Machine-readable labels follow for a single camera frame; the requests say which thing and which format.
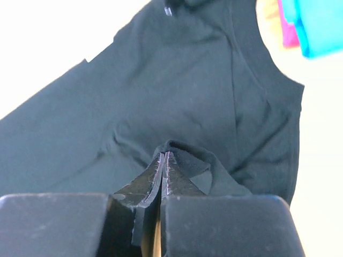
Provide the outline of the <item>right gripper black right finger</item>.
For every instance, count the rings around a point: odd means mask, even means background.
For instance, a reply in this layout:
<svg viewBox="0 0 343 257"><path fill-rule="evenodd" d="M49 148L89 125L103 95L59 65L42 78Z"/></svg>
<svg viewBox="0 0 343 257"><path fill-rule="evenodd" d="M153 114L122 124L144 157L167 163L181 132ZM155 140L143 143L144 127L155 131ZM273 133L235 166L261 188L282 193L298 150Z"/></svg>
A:
<svg viewBox="0 0 343 257"><path fill-rule="evenodd" d="M271 195L207 196L165 154L162 256L304 256L289 206Z"/></svg>

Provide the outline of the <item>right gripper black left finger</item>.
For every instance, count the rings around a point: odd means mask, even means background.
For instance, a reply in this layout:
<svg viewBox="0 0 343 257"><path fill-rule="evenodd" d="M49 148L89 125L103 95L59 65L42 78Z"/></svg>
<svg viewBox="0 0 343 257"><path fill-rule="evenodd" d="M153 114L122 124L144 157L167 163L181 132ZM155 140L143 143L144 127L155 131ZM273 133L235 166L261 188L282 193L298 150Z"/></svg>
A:
<svg viewBox="0 0 343 257"><path fill-rule="evenodd" d="M1 197L1 256L151 256L164 155L114 194Z"/></svg>

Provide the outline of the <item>black t-shirt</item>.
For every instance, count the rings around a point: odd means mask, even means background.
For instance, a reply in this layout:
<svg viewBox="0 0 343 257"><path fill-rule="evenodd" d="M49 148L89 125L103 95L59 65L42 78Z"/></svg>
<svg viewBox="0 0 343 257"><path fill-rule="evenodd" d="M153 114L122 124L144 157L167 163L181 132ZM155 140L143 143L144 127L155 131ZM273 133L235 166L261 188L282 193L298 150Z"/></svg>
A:
<svg viewBox="0 0 343 257"><path fill-rule="evenodd" d="M291 202L302 94L255 1L151 1L1 120L1 195L114 193L172 152L206 194Z"/></svg>

